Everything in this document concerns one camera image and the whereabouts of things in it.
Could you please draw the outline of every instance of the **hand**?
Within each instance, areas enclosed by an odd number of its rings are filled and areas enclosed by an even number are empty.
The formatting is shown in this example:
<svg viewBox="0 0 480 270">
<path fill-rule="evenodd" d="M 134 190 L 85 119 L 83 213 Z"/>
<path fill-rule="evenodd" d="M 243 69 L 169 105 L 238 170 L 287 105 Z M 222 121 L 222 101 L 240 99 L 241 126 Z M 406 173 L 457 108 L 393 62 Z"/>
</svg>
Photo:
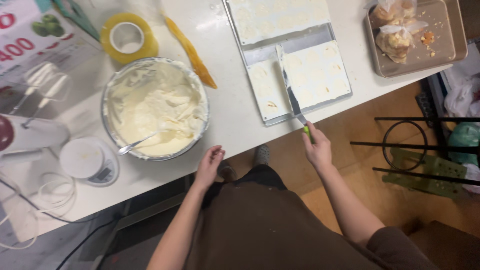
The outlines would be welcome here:
<svg viewBox="0 0 480 270">
<path fill-rule="evenodd" d="M 316 129 L 315 126 L 307 121 L 307 126 L 310 129 L 310 135 L 313 138 L 314 144 L 311 143 L 310 138 L 306 133 L 302 133 L 302 139 L 305 144 L 307 159 L 318 171 L 322 171 L 329 166 L 332 166 L 332 149 L 330 148 L 330 141 L 325 134 Z"/>
<path fill-rule="evenodd" d="M 200 164 L 198 164 L 197 175 L 193 184 L 203 190 L 207 190 L 215 179 L 216 170 L 224 155 L 225 150 L 222 150 L 221 145 L 209 148 Z"/>
</svg>

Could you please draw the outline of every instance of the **black metal stool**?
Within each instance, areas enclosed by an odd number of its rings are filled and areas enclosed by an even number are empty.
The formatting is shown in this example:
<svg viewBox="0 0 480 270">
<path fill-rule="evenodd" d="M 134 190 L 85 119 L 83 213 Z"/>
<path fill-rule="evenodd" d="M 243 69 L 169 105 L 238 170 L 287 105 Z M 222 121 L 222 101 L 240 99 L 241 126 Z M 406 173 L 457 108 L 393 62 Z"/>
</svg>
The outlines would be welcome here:
<svg viewBox="0 0 480 270">
<path fill-rule="evenodd" d="M 427 141 L 427 136 L 425 134 L 425 131 L 420 127 L 417 123 L 412 122 L 412 121 L 431 121 L 431 122 L 480 122 L 480 117 L 375 117 L 374 118 L 376 121 L 381 120 L 381 121 L 399 121 L 392 125 L 387 132 L 385 133 L 383 142 L 381 143 L 369 143 L 369 142 L 350 142 L 351 145 L 364 145 L 364 146 L 378 146 L 382 147 L 382 151 L 384 154 L 384 158 L 387 161 L 387 163 L 392 166 L 395 170 L 391 169 L 382 169 L 382 168 L 376 168 L 373 167 L 372 170 L 374 171 L 379 171 L 379 172 L 392 172 L 392 173 L 398 173 L 398 174 L 404 174 L 404 175 L 410 175 L 410 176 L 415 176 L 415 177 L 421 177 L 421 178 L 427 178 L 427 179 L 434 179 L 434 180 L 442 180 L 442 181 L 448 181 L 448 182 L 453 182 L 453 183 L 459 183 L 459 184 L 470 184 L 470 185 L 477 185 L 480 186 L 479 181 L 475 180 L 469 180 L 469 179 L 461 179 L 461 178 L 455 178 L 455 177 L 447 177 L 447 176 L 440 176 L 440 175 L 430 175 L 430 174 L 424 174 L 424 173 L 416 173 L 416 172 L 410 172 L 411 170 L 419 167 L 425 156 L 427 155 L 427 150 L 436 150 L 436 151 L 448 151 L 448 152 L 458 152 L 458 153 L 466 153 L 466 154 L 474 154 L 477 156 L 477 160 L 480 164 L 480 146 L 475 146 L 475 147 L 455 147 L 455 146 L 432 146 L 428 145 Z M 412 144 L 390 144 L 387 143 L 387 138 L 390 132 L 399 124 L 401 123 L 409 123 L 417 127 L 422 136 L 423 136 L 423 145 L 412 145 Z M 386 147 L 397 147 L 397 148 L 407 148 L 407 149 L 423 149 L 422 156 L 420 160 L 415 164 L 413 167 L 408 168 L 408 169 L 401 169 L 392 164 L 390 159 L 387 156 L 386 152 Z"/>
</svg>

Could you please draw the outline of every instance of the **green plastic bag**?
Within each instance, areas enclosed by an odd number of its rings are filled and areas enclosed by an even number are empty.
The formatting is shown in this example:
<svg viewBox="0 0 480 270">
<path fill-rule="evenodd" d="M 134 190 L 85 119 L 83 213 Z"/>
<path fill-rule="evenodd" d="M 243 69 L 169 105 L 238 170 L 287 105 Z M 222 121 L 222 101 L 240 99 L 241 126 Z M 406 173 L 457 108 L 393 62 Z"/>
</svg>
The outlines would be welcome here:
<svg viewBox="0 0 480 270">
<path fill-rule="evenodd" d="M 455 127 L 448 138 L 449 146 L 478 146 L 480 141 L 480 127 L 475 123 L 460 123 Z M 472 163 L 479 165 L 477 155 L 457 152 L 448 152 L 453 162 Z"/>
</svg>

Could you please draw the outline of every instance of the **shoe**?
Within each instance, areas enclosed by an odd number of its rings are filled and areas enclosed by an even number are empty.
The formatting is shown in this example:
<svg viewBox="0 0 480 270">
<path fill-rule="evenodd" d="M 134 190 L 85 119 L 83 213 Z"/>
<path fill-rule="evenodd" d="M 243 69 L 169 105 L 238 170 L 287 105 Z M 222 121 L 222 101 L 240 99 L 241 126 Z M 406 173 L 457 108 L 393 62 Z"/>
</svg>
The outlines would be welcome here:
<svg viewBox="0 0 480 270">
<path fill-rule="evenodd" d="M 253 166 L 260 164 L 268 165 L 270 160 L 270 148 L 267 145 L 263 144 L 257 146 L 255 149 L 255 156 L 253 157 Z"/>
<path fill-rule="evenodd" d="M 230 166 L 230 163 L 226 160 L 222 160 L 218 166 L 216 173 L 225 182 L 230 183 L 237 179 L 237 172 Z"/>
</svg>

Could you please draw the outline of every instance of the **white countertop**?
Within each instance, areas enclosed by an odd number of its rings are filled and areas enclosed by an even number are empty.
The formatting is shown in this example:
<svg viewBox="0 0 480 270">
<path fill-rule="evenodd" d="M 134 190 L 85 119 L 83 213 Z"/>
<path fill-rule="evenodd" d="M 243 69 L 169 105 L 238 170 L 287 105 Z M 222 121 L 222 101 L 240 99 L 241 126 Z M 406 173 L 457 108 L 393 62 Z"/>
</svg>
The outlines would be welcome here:
<svg viewBox="0 0 480 270">
<path fill-rule="evenodd" d="M 367 1 L 327 0 L 353 96 L 306 113 L 305 117 L 311 122 L 320 121 L 449 67 L 392 79 L 379 77 L 373 69 L 364 34 L 365 11 L 362 8 Z M 89 5 L 89 1 L 82 3 L 94 25 L 101 25 L 110 15 L 121 11 L 114 8 L 114 1 L 96 2 L 95 8 Z M 130 155 L 121 156 L 120 176 L 113 185 L 98 188 L 78 183 L 74 203 L 68 210 L 62 211 L 66 212 L 63 215 L 65 219 L 80 219 L 194 172 L 205 150 L 213 145 L 222 145 L 226 151 L 225 158 L 228 158 L 302 127 L 295 119 L 269 127 L 262 122 L 221 0 L 166 1 L 164 6 L 168 16 L 194 44 L 218 85 L 216 90 L 206 88 L 210 98 L 210 126 L 199 143 L 178 158 L 148 162 Z M 164 26 L 155 26 L 153 31 L 159 42 L 159 56 L 190 63 L 178 41 Z M 100 96 L 105 83 L 117 68 L 118 65 L 102 53 L 71 72 L 74 89 L 69 99 L 64 103 L 52 104 L 50 109 L 60 114 L 58 120 L 68 125 L 72 138 L 94 135 L 106 141 L 112 149 L 115 148 L 100 120 Z M 1 171 L 14 179 L 22 189 L 27 189 L 41 171 L 60 170 L 57 164 L 52 163 L 54 159 L 51 160 L 48 166 L 40 165 L 49 162 L 44 160 L 12 165 Z M 13 211 L 11 205 L 4 205 L 4 208 L 7 213 Z M 14 212 L 12 226 L 19 240 L 25 241 L 32 237 L 33 225 L 24 226 L 22 215 L 24 213 L 20 210 Z M 65 223 L 41 216 L 39 233 L 63 225 Z"/>
</svg>

